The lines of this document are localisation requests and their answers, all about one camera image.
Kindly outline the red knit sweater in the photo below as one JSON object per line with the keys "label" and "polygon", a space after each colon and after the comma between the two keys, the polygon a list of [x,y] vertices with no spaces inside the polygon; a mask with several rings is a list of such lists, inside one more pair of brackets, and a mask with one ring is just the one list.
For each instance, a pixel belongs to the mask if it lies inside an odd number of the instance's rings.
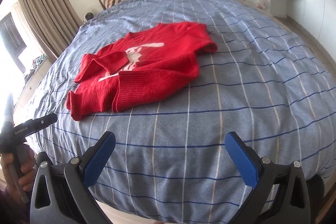
{"label": "red knit sweater", "polygon": [[130,32],[83,56],[74,80],[78,87],[68,93],[66,107],[80,121],[88,114],[164,100],[198,77],[199,55],[217,49],[201,23],[160,23]]}

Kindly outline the white window bench cabinet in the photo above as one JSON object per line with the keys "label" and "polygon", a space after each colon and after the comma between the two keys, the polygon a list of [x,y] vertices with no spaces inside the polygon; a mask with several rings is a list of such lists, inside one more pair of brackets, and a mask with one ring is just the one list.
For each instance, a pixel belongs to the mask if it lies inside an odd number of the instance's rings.
{"label": "white window bench cabinet", "polygon": [[15,94],[14,101],[14,123],[19,124],[27,120],[30,100],[39,86],[40,82],[46,76],[52,62],[43,53],[33,60],[33,68],[24,75],[24,85],[19,88],[18,94]]}

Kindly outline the blue-grey checked duvet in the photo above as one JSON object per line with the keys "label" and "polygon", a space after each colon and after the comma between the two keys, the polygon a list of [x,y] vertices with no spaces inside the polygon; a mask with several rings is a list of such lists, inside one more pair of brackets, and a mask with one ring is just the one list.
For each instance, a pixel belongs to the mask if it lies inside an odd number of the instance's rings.
{"label": "blue-grey checked duvet", "polygon": [[[66,108],[82,58],[117,40],[149,41],[180,22],[202,23],[217,45],[171,97],[122,112]],[[116,147],[93,196],[116,210],[172,223],[227,223],[247,198],[224,144],[236,132],[260,156],[299,161],[306,179],[335,173],[335,81],[304,41],[236,0],[126,0],[80,27],[36,89],[30,115],[58,121],[29,138],[65,163],[111,131]]]}

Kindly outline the beige curtain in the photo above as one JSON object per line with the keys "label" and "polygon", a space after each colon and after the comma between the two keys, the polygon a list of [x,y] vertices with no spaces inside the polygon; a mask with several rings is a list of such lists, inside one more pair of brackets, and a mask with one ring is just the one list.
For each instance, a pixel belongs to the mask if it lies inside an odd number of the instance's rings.
{"label": "beige curtain", "polygon": [[54,63],[83,24],[69,0],[18,0],[33,35]]}

